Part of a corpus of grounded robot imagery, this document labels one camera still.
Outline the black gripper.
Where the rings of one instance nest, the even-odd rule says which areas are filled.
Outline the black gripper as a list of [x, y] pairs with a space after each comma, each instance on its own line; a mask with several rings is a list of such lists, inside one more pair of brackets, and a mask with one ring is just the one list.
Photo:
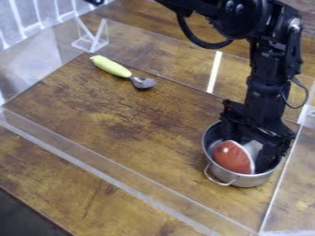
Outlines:
[[276, 167], [286, 155], [294, 133], [281, 121], [290, 83], [265, 86], [246, 80], [244, 103], [224, 100], [220, 113], [222, 140], [257, 140], [262, 146], [256, 159], [256, 173]]

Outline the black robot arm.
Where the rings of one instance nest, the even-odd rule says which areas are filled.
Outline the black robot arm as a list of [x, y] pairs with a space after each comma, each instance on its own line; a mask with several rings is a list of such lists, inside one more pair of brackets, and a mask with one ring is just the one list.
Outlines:
[[[280, 161], [294, 139], [281, 116], [290, 106], [290, 85], [301, 84], [296, 79], [302, 64], [298, 12], [277, 0], [153, 1], [174, 12], [185, 37], [198, 47], [218, 49], [240, 39], [249, 42], [244, 102], [222, 101], [220, 124], [225, 139], [254, 139], [261, 143], [254, 171], [262, 173]], [[185, 23], [193, 13], [209, 21], [225, 37], [222, 41], [205, 42], [193, 34]]]

